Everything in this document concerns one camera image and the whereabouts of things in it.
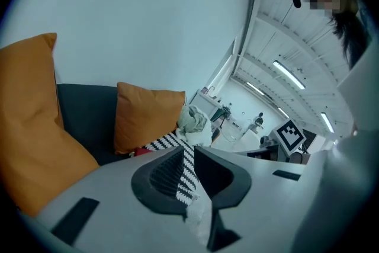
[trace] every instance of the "orange pillow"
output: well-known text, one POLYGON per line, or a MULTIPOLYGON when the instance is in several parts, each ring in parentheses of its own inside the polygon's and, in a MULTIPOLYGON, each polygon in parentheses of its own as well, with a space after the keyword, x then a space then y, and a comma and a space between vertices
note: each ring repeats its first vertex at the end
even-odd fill
POLYGON ((130 153, 176 129, 185 92, 151 91, 117 84, 116 154, 130 153))
POLYGON ((30 216, 98 168, 60 126, 52 50, 56 33, 0 50, 0 175, 30 216))

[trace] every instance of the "fluorescent light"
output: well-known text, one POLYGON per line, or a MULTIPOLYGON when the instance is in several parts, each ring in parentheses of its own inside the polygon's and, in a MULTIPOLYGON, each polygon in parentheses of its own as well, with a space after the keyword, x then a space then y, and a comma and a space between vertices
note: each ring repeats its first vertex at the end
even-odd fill
POLYGON ((246 83, 249 87, 253 88, 255 91, 257 91, 258 93, 260 93, 261 95, 265 95, 262 91, 260 91, 259 89, 257 89, 255 86, 253 86, 250 82, 247 82, 246 83))
POLYGON ((329 131, 331 131, 332 133, 334 133, 333 126, 330 123, 330 120, 328 119, 327 115, 324 112, 322 112, 321 113, 321 117, 324 119, 324 121, 325 121, 325 123, 326 123, 326 125, 327 125, 327 127, 329 129, 329 131))
POLYGON ((272 63, 275 67, 277 67, 281 72, 284 73, 285 76, 287 76, 288 78, 290 78, 300 89, 305 89, 306 86, 303 85, 300 80, 298 80, 296 78, 295 75, 293 75, 290 70, 288 70, 285 66, 283 66, 279 61, 275 60, 273 63, 272 63))
POLYGON ((283 111, 281 108, 278 108, 278 110, 279 110, 280 112, 282 112, 282 113, 286 116, 286 118, 290 118, 290 116, 288 116, 288 115, 285 113, 285 111, 283 111))

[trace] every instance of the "sofa backrest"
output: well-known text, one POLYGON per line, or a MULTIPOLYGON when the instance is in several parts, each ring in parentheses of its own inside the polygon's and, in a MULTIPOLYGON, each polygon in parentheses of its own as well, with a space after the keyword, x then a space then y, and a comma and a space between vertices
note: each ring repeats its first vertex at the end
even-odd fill
POLYGON ((102 85, 57 85, 65 130, 85 148, 113 147, 117 88, 102 85))

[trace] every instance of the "light green cloth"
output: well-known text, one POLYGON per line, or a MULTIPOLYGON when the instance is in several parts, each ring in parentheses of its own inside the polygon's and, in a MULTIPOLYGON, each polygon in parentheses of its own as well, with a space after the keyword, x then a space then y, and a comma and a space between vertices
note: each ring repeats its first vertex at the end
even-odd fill
POLYGON ((186 133, 201 132, 208 120, 208 117, 198 111, 195 105, 185 105, 182 107, 178 120, 180 133, 185 136, 186 133))

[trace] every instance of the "long dark hair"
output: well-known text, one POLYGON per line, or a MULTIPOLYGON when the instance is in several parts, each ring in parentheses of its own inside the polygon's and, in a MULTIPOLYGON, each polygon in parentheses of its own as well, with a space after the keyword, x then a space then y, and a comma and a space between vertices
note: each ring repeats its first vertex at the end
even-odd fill
POLYGON ((333 33, 342 40, 343 56, 352 69, 367 47, 365 30, 360 20, 350 11, 333 13, 330 22, 334 25, 333 33))

